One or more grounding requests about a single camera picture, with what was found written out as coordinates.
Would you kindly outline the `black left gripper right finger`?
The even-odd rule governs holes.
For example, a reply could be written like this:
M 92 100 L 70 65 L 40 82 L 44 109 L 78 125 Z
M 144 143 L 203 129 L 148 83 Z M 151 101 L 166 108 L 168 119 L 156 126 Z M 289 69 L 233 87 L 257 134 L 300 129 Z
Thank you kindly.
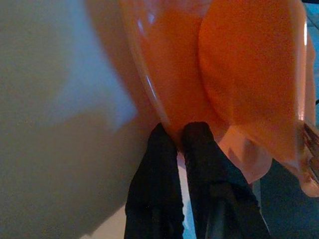
M 215 142 L 209 125 L 187 124 L 181 142 L 196 237 L 269 239 L 252 189 Z

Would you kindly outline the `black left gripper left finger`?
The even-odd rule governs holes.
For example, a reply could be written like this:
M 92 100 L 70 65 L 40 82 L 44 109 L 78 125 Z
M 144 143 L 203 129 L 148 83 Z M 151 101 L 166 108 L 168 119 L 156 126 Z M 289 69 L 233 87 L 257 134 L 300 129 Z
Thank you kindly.
M 181 239 L 183 202 L 177 148 L 162 124 L 150 133 L 125 205 L 126 239 Z

